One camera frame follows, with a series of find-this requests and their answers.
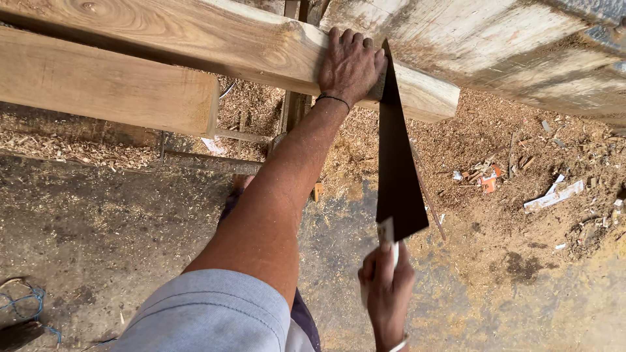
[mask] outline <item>black saw blade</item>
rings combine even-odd
[[[388,63],[380,102],[376,222],[379,228],[393,224],[391,233],[398,242],[428,227],[428,216],[404,124],[398,81],[387,39],[382,47]]]

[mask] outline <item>concrete floor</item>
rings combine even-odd
[[[45,288],[41,320],[63,332],[60,351],[80,351],[119,335],[143,300],[180,273],[213,234],[229,190],[230,176],[219,173],[114,173],[0,157],[0,279],[26,276]],[[361,200],[305,208],[299,287],[326,351],[373,349],[356,271],[376,246],[375,209],[368,184]],[[459,230],[453,218],[446,223],[448,233]],[[558,277],[542,272],[532,285],[513,284],[509,296],[476,299],[446,246],[424,236],[436,249],[413,261],[413,350],[626,349],[622,247]],[[46,333],[23,351],[53,350],[54,342]]]

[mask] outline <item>tool handle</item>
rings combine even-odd
[[[393,251],[393,268],[395,269],[398,266],[398,255],[400,251],[400,246],[398,242],[394,241],[394,233],[393,233],[393,218],[389,217],[387,220],[378,224],[378,246],[383,241],[388,241],[391,243],[391,250]],[[367,309],[367,298],[369,297],[369,285],[361,284],[361,303]]]

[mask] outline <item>dark pants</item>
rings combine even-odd
[[[239,197],[244,192],[244,189],[235,189],[233,192],[226,198],[226,204],[224,205],[224,211],[220,216],[220,220],[217,222],[217,226],[220,224],[226,217],[230,214],[231,211],[237,205],[239,201]],[[295,289],[294,296],[294,305],[291,308],[291,319],[293,319],[298,326],[302,328],[304,333],[309,337],[311,341],[311,345],[316,352],[321,352],[321,347],[319,345],[319,333],[317,332],[317,327],[315,326],[315,321],[313,321],[313,317],[309,312],[306,304],[302,300],[302,296],[300,296],[300,291],[298,288]]]

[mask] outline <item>wristband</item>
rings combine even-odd
[[[398,352],[403,349],[409,342],[409,334],[404,334],[404,340],[402,340],[396,347],[389,350],[389,352]]]
[[[350,105],[348,105],[348,103],[346,103],[346,101],[345,101],[345,100],[340,99],[340,98],[337,98],[336,96],[326,95],[326,92],[325,92],[325,91],[323,91],[323,92],[322,92],[322,94],[320,94],[320,95],[317,97],[316,101],[317,101],[317,100],[320,100],[320,99],[322,99],[322,98],[331,98],[331,99],[335,99],[335,100],[339,100],[339,101],[343,102],[343,104],[346,104],[346,106],[348,107],[348,113],[350,113]]]

